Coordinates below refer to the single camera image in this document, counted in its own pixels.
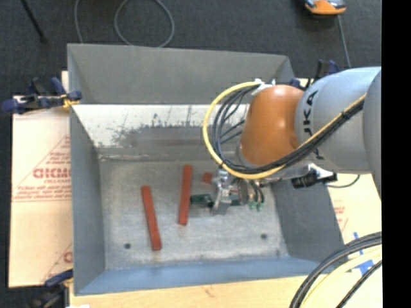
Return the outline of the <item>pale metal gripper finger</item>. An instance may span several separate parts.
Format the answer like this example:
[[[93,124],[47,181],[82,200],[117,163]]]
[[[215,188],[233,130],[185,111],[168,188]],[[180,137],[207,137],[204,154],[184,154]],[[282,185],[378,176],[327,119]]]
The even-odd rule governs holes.
[[[224,215],[227,209],[231,206],[230,190],[219,188],[216,192],[216,197],[213,201],[213,206],[211,207],[211,214]]]
[[[228,189],[230,186],[230,174],[224,169],[218,169],[211,180],[215,189]]]

